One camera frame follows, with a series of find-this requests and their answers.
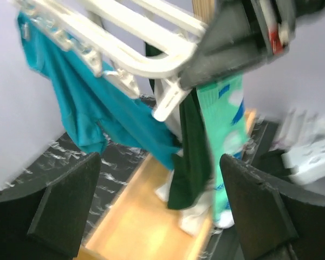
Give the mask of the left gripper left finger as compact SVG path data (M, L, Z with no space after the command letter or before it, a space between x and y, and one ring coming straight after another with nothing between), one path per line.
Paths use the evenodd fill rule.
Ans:
M80 158L0 191L0 257L76 257L101 158Z

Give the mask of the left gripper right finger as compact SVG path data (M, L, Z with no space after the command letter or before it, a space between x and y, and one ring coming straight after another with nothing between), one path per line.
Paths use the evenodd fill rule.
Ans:
M325 259L325 196L230 155L220 169L245 259Z

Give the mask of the mint green sock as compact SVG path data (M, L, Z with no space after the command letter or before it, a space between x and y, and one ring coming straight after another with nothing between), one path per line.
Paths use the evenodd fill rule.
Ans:
M213 162L213 222L220 229L234 225L219 165L220 158L223 154L229 154L241 159L248 140L242 81L243 76L237 75L197 90Z

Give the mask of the white plastic clip hanger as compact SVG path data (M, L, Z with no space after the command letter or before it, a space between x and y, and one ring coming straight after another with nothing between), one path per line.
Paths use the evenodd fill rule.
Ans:
M205 23L165 1L138 1L146 16L118 1L81 4L87 16L60 1L15 1L15 6L62 50L75 51L95 76L104 75L129 98L140 95L136 76L165 82L167 88L153 111L156 120L165 121L188 95L180 86L178 73L197 45L187 36L202 37ZM98 25L101 18L160 49L163 55L141 55Z

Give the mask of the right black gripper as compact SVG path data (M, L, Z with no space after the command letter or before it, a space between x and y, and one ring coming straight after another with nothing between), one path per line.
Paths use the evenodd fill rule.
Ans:
M189 90L284 54L296 21L317 15L325 1L217 1L213 19L180 73Z

